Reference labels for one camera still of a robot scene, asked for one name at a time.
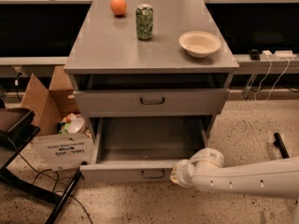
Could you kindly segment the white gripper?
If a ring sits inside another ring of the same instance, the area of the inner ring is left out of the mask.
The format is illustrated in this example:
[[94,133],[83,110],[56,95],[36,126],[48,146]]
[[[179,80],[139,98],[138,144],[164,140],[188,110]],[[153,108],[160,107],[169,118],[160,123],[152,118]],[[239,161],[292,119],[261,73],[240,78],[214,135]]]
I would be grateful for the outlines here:
[[171,171],[170,179],[173,183],[190,188],[193,186],[192,173],[194,165],[189,160],[181,160],[176,163]]

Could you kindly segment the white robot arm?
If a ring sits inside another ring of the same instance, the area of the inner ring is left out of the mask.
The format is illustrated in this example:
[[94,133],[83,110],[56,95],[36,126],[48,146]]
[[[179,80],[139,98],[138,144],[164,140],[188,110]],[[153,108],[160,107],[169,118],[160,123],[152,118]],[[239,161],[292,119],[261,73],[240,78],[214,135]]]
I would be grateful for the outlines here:
[[170,178],[184,188],[201,191],[299,199],[298,157],[225,167],[218,150],[203,148],[177,162]]

